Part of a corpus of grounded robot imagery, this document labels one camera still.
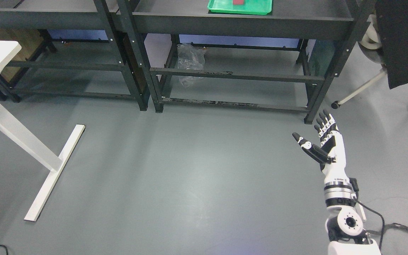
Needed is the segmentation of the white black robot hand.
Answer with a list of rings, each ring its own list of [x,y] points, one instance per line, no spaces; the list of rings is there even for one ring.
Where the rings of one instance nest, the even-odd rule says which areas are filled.
[[[298,133],[293,133],[301,149],[313,160],[319,163],[324,174],[324,183],[334,181],[349,182],[345,173],[346,153],[344,140],[336,120],[326,109],[319,113],[314,126],[318,132],[320,145],[313,144]]]

